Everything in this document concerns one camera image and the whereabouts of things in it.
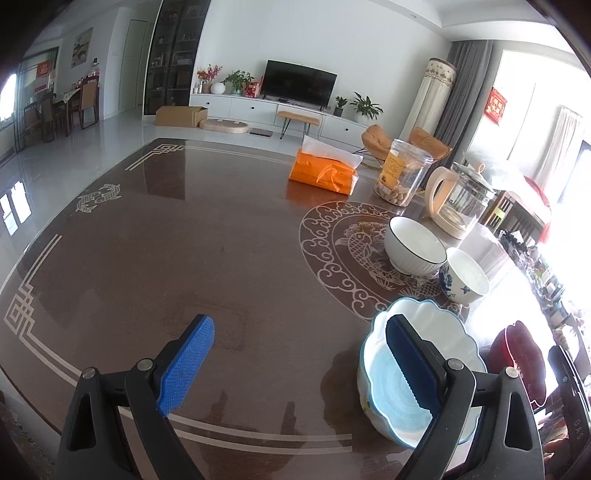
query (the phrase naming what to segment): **vase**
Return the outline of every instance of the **vase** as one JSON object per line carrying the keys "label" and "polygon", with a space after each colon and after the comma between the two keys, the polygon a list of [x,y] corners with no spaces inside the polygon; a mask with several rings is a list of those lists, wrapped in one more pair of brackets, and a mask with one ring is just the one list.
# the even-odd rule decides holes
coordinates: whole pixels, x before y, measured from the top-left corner
{"label": "vase", "polygon": [[366,127],[369,127],[375,123],[370,117],[362,114],[361,112],[357,112],[355,115],[355,121],[361,125],[365,125]]}
{"label": "vase", "polygon": [[226,93],[226,86],[223,83],[213,83],[211,87],[211,92],[214,95],[222,95]]}

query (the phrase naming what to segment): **jar label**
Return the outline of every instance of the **jar label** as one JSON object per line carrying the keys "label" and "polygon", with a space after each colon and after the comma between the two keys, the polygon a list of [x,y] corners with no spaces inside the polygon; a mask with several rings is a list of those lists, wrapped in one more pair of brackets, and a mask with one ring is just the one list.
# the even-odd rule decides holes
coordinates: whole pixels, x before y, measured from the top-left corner
{"label": "jar label", "polygon": [[393,190],[398,185],[398,179],[402,175],[405,166],[406,163],[402,158],[390,152],[384,162],[382,173],[379,175],[379,181],[390,190]]}

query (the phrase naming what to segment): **blue and white bowl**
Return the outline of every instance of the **blue and white bowl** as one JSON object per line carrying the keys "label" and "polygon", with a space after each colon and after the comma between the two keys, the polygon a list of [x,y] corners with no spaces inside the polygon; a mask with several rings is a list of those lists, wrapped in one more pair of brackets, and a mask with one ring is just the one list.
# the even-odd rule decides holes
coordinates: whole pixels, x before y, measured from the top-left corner
{"label": "blue and white bowl", "polygon": [[447,249],[447,261],[439,269],[439,286],[448,299],[466,306],[491,288],[476,260],[455,247]]}
{"label": "blue and white bowl", "polygon": [[[431,422],[431,413],[418,406],[386,344],[386,322],[398,313],[408,319],[423,339],[433,342],[446,359],[459,358],[476,372],[486,372],[486,366],[478,354],[476,342],[466,333],[460,319],[431,300],[419,302],[405,297],[378,313],[361,347],[357,371],[361,406],[382,435],[406,447],[416,448]],[[474,434],[480,410],[481,407],[470,409],[460,443]]]}

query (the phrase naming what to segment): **cardboard box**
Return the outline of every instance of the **cardboard box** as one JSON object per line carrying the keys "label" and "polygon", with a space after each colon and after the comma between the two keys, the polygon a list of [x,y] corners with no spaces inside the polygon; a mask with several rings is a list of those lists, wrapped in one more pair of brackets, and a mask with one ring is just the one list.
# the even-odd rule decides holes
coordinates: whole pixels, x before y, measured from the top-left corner
{"label": "cardboard box", "polygon": [[202,106],[161,106],[156,111],[156,126],[197,128],[206,118],[207,109]]}

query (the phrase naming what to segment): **glass teapot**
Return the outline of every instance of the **glass teapot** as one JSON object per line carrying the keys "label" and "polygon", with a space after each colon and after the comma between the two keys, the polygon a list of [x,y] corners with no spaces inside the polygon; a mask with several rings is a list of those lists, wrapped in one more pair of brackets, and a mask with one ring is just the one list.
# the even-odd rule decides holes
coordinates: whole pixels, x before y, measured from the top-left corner
{"label": "glass teapot", "polygon": [[439,227],[463,240],[494,196],[494,189],[479,172],[454,163],[451,170],[439,167],[429,177],[425,205]]}

